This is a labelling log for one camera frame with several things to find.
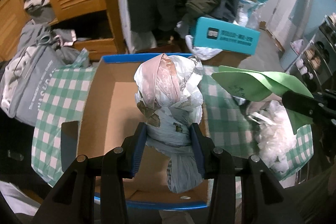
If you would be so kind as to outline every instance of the floor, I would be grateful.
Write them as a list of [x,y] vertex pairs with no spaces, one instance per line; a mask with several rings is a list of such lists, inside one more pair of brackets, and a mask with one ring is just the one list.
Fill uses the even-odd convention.
[[279,50],[274,44],[273,39],[263,30],[260,31],[259,42],[255,55],[243,60],[238,68],[256,71],[281,71]]

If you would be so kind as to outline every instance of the screw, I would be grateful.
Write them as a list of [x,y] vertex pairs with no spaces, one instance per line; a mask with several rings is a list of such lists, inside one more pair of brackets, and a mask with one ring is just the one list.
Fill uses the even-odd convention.
[[220,148],[220,147],[215,147],[215,148],[213,149],[213,151],[214,151],[216,154],[221,154],[221,153],[223,153],[223,149]]
[[113,152],[115,152],[116,154],[119,154],[119,153],[121,153],[123,151],[124,151],[124,149],[122,147],[120,147],[120,146],[118,146],[115,149],[113,149]]
[[254,162],[258,162],[260,158],[257,155],[252,155],[251,160],[253,160]]
[[76,158],[76,160],[77,160],[78,162],[83,162],[83,161],[85,161],[85,159],[86,159],[86,156],[85,156],[85,155],[79,155],[79,156]]

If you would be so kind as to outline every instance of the trash can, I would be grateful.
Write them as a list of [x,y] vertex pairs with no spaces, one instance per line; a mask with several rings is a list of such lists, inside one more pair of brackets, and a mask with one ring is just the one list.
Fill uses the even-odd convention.
[[283,56],[280,58],[280,65],[284,70],[287,70],[298,57],[298,53],[295,52],[291,44],[290,48],[285,51]]

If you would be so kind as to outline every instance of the open cardboard box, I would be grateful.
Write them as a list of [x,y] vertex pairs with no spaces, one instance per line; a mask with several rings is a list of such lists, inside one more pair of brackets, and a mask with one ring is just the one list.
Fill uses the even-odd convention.
[[[133,77],[142,62],[157,55],[102,57],[85,104],[77,155],[84,154],[89,158],[104,155],[121,146],[127,136],[134,134],[139,122],[145,121],[135,103],[137,85]],[[205,133],[202,125],[204,126],[203,121],[200,127]],[[168,161],[169,157],[154,148],[145,147],[139,172],[133,179],[124,179],[125,199],[128,204],[161,209],[205,207],[208,199],[208,181],[204,180],[188,192],[172,193],[167,187]]]

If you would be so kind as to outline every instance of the blue wall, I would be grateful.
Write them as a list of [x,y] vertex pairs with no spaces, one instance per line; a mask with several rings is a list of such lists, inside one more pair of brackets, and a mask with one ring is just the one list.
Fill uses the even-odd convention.
[[309,41],[322,23],[324,15],[336,13],[336,0],[312,0],[311,12],[303,36]]

